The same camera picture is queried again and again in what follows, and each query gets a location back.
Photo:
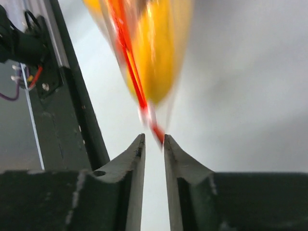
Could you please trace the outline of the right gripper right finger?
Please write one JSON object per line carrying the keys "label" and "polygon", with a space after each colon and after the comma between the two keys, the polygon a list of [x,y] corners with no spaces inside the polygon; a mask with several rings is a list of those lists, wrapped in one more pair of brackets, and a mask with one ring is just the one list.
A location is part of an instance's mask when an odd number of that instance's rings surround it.
{"label": "right gripper right finger", "polygon": [[307,230],[306,173],[214,172],[170,135],[164,157],[171,230]]}

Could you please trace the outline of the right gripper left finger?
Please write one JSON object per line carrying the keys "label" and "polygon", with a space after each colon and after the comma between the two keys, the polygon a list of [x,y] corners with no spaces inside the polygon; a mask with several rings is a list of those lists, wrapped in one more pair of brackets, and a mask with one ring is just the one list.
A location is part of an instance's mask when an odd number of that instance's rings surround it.
{"label": "right gripper left finger", "polygon": [[15,170],[0,174],[3,231],[138,231],[145,135],[94,172]]}

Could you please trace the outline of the clear zip top bag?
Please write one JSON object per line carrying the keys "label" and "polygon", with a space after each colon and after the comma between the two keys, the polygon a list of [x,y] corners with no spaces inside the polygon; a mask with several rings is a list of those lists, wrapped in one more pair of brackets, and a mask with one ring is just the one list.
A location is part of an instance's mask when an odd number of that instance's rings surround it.
{"label": "clear zip top bag", "polygon": [[159,145],[156,117],[173,97],[187,50],[192,0],[86,0],[84,5],[113,49],[140,121]]}

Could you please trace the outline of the yellow fake corn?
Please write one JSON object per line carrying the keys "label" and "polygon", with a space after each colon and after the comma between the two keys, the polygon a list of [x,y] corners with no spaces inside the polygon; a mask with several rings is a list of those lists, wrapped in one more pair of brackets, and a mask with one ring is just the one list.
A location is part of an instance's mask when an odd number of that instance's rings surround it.
{"label": "yellow fake corn", "polygon": [[181,72],[193,0],[130,0],[132,48],[144,95],[159,107]]}

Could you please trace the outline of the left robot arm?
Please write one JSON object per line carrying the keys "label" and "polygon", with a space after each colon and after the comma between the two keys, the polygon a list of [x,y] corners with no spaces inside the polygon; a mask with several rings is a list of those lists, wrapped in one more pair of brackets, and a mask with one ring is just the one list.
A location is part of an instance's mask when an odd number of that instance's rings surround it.
{"label": "left robot arm", "polygon": [[0,7],[0,62],[8,60],[36,66],[44,63],[50,51],[46,41],[47,30],[41,16],[24,11],[27,29],[19,30],[9,19],[3,6]]}

